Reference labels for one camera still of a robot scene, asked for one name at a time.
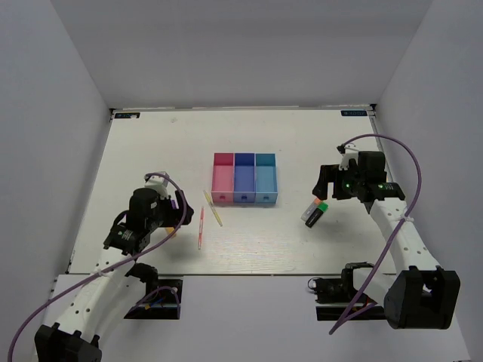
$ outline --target pink bin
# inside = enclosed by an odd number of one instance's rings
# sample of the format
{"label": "pink bin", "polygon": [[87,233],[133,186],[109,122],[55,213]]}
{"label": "pink bin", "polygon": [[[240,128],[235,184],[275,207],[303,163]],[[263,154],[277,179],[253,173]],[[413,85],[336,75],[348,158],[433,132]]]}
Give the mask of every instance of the pink bin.
{"label": "pink bin", "polygon": [[235,154],[215,153],[213,162],[213,184],[211,197],[213,202],[233,202],[233,178],[235,172]]}

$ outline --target white platform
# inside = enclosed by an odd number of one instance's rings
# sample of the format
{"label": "white platform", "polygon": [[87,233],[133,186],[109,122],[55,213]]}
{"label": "white platform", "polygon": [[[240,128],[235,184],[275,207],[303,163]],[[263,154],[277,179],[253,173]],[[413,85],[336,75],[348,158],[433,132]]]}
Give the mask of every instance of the white platform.
{"label": "white platform", "polygon": [[[375,262],[383,249],[379,229],[355,199],[329,200],[329,211],[313,229],[300,220],[314,198],[320,165],[339,163],[336,146],[372,133],[368,117],[342,117],[337,110],[197,110],[142,112],[138,119],[112,122],[71,273],[93,269],[112,221],[128,208],[133,190],[143,187],[143,175],[159,170],[184,189],[195,210],[191,225],[141,259],[160,274],[340,273],[347,262]],[[357,146],[377,149],[374,139]],[[214,152],[274,152],[277,205],[218,207],[219,227],[202,192],[211,189]],[[202,205],[205,229],[198,250]],[[160,229],[152,240],[165,235]],[[381,270],[395,271],[390,257]]]}
{"label": "white platform", "polygon": [[[61,275],[55,293],[80,281]],[[386,321],[351,321],[334,335],[319,322],[308,277],[184,278],[178,321],[123,320],[100,344],[103,362],[453,362],[468,360],[456,318],[448,330],[393,330]],[[143,295],[143,284],[129,288]],[[54,303],[52,325],[71,303]]]}

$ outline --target blue bin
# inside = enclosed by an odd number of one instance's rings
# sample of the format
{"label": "blue bin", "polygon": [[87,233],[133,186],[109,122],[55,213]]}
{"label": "blue bin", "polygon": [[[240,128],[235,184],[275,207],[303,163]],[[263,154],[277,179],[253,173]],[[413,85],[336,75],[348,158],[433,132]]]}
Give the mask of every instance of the blue bin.
{"label": "blue bin", "polygon": [[255,154],[235,153],[235,203],[255,202]]}

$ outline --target purple cable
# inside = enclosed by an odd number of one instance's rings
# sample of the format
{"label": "purple cable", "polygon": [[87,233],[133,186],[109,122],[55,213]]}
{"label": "purple cable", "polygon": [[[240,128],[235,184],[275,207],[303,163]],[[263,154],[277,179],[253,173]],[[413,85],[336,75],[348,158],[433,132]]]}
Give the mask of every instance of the purple cable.
{"label": "purple cable", "polygon": [[66,294],[68,294],[68,293],[72,292],[73,290],[75,290],[75,289],[77,289],[79,287],[82,287],[83,285],[86,285],[86,284],[92,282],[93,280],[99,278],[99,276],[101,275],[101,273],[104,273],[104,274],[109,273],[113,269],[116,269],[116,268],[118,268],[121,265],[127,264],[128,262],[131,262],[132,260],[137,259],[137,258],[139,258],[139,257],[141,257],[143,255],[146,255],[147,253],[150,253],[154,249],[157,249],[158,247],[160,247],[161,245],[163,245],[166,241],[168,241],[180,229],[181,225],[184,222],[184,219],[186,218],[186,209],[188,208],[188,204],[186,202],[186,198],[185,198],[183,192],[181,191],[180,187],[172,179],[169,178],[169,176],[166,176],[166,175],[164,175],[162,173],[156,173],[156,172],[147,173],[145,175],[145,177],[148,177],[148,178],[151,177],[151,176],[159,176],[159,177],[162,177],[162,178],[166,179],[180,193],[181,198],[183,200],[183,215],[181,216],[180,223],[178,225],[176,225],[176,227],[174,228],[174,230],[171,233],[169,233],[168,235],[166,235],[166,238],[164,238],[163,240],[159,241],[156,245],[153,245],[152,247],[144,250],[142,253],[136,254],[136,255],[132,256],[131,258],[128,258],[126,260],[122,260],[121,262],[117,262],[116,264],[113,264],[110,267],[105,268],[100,273],[90,275],[89,277],[87,277],[87,278],[79,281],[77,284],[72,285],[70,288],[64,290],[62,293],[57,294],[54,298],[49,299],[47,302],[45,302],[40,307],[38,307],[22,323],[22,325],[19,327],[18,331],[15,333],[14,338],[12,339],[12,342],[10,344],[10,348],[8,349],[8,362],[13,362],[15,344],[17,343],[17,340],[19,339],[20,334],[23,332],[23,330],[25,329],[25,327],[27,327],[27,325],[30,323],[30,321],[33,318],[35,318],[35,316],[37,316],[37,314],[39,314],[41,311],[43,311],[44,309],[46,309],[50,304],[52,304],[53,302],[56,302],[57,300],[59,300],[60,298],[62,298],[63,296],[65,296]]}
{"label": "purple cable", "polygon": [[[421,168],[420,168],[419,162],[416,159],[416,155],[409,149],[409,147],[407,147],[400,140],[397,140],[396,138],[393,138],[393,137],[383,136],[383,135],[380,135],[380,134],[373,134],[373,133],[362,134],[360,136],[356,136],[354,138],[351,138],[350,140],[348,140],[345,143],[343,143],[343,146],[347,145],[348,143],[354,142],[355,140],[359,140],[359,139],[365,138],[365,137],[384,138],[386,140],[390,140],[390,141],[396,142],[400,146],[402,146],[406,151],[408,151],[409,155],[413,159],[414,164],[416,165],[416,171],[417,171],[417,187],[416,187],[416,193],[414,194],[413,201],[409,204],[408,209],[405,212],[405,217],[408,217],[409,214],[411,213],[411,211],[414,209],[414,205],[416,204],[416,201],[420,197],[420,193],[421,193],[421,182],[422,182]],[[401,219],[398,222],[398,225],[396,225],[396,227],[392,231],[392,234],[387,239],[386,246],[384,247],[383,252],[380,254],[379,259],[376,261],[376,263],[374,264],[374,267],[371,269],[371,272],[369,273],[368,277],[366,278],[366,280],[364,281],[364,283],[362,283],[361,287],[359,288],[359,290],[357,291],[357,293],[354,295],[354,297],[352,298],[352,300],[350,301],[350,303],[347,305],[346,309],[341,314],[341,316],[339,317],[339,319],[337,320],[337,322],[335,323],[335,325],[329,331],[329,335],[332,335],[340,326],[342,326],[347,321],[350,321],[356,315],[359,315],[361,313],[364,313],[368,309],[370,309],[370,308],[372,308],[372,307],[375,306],[374,303],[371,303],[370,305],[364,307],[363,309],[357,311],[356,313],[353,313],[353,314],[351,314],[351,315],[348,316],[350,310],[352,309],[352,307],[354,306],[354,304],[357,303],[357,301],[359,300],[359,297],[363,294],[363,292],[365,291],[365,288],[368,287],[368,285],[371,282],[372,278],[376,274],[377,269],[380,267],[381,263],[383,262],[384,257],[386,256],[387,252],[389,251],[389,248],[392,245],[392,242],[395,239],[395,236],[398,234],[399,230],[401,229],[401,227],[405,223],[405,221],[406,221],[406,219]]]}
{"label": "purple cable", "polygon": [[131,313],[134,309],[136,309],[141,304],[143,304],[146,300],[148,300],[150,296],[153,296],[160,290],[169,290],[174,294],[174,298],[176,299],[176,307],[178,310],[178,319],[180,319],[180,299],[178,298],[178,294],[171,287],[159,287],[158,289],[154,289],[151,293],[146,294],[138,303],[136,303],[136,305],[133,308],[131,308],[131,310],[128,313]]}

